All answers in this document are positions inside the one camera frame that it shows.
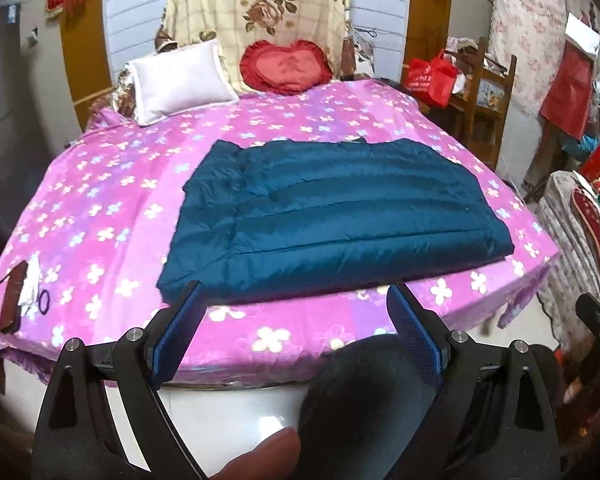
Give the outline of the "person's left hand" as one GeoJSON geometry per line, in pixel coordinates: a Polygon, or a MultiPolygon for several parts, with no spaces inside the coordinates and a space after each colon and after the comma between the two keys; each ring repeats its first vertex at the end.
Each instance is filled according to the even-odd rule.
{"type": "Polygon", "coordinates": [[[253,450],[227,463],[212,480],[286,479],[297,467],[301,441],[294,428],[284,428],[253,450]]]}

